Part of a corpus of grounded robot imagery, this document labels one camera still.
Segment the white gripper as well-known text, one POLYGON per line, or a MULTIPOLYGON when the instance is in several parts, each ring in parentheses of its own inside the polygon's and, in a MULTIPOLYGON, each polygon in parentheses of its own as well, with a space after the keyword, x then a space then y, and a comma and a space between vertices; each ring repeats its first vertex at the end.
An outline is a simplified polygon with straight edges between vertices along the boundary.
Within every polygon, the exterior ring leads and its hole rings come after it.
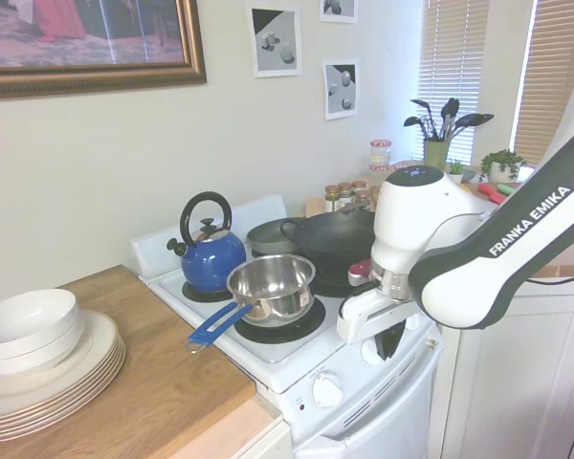
POLYGON ((380 281, 368 281, 353 289, 339 307, 337 333, 349 344, 375 336, 376 353, 386 360, 399 346, 405 320, 421 310, 412 300, 394 300, 385 295, 380 285, 380 281))

